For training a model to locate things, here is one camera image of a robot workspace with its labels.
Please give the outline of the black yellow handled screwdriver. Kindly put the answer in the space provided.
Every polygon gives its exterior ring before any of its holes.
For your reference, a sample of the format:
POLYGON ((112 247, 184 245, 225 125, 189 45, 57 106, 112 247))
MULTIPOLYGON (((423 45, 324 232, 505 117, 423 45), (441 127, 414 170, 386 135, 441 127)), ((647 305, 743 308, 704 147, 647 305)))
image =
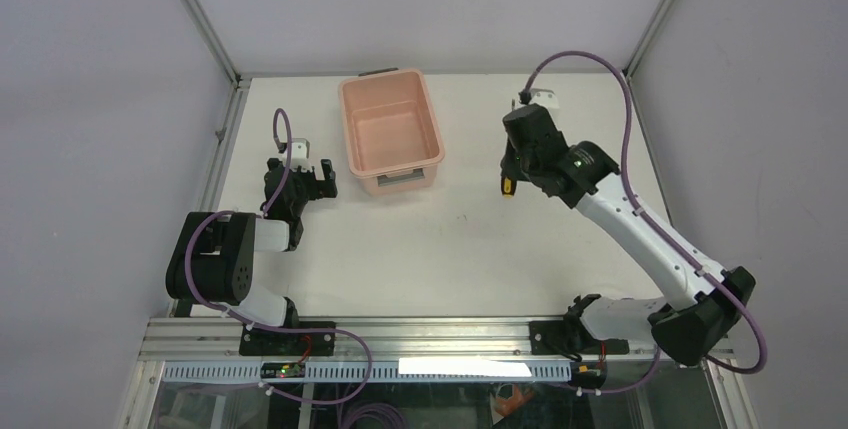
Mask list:
POLYGON ((515 195, 515 182, 509 177, 502 177, 500 184, 501 194, 505 198, 511 198, 515 195))

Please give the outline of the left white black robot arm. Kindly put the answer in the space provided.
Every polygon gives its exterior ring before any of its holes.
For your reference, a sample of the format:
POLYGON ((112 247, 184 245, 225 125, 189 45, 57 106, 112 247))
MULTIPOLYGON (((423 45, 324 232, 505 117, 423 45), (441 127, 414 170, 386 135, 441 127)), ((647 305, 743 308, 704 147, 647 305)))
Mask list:
POLYGON ((206 301, 248 325, 298 329, 294 302, 254 281, 254 254, 296 250, 307 204, 338 196, 332 162, 323 159, 320 168, 322 176, 317 177, 308 161, 295 161, 265 218, 226 211, 197 232, 213 214, 188 213, 166 269, 168 295, 192 304, 206 301))

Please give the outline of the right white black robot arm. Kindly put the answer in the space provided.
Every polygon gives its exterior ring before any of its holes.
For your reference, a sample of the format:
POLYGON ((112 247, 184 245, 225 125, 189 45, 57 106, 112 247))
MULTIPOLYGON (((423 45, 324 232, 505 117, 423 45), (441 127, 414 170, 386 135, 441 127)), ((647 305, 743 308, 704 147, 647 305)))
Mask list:
POLYGON ((654 299, 577 297, 550 335, 555 349, 577 354, 611 339, 653 343, 694 366, 743 317, 756 281, 704 256, 625 188, 619 165, 598 145, 570 145, 547 108, 520 107, 502 119, 507 135, 502 191, 528 182, 607 233, 661 292, 654 299))

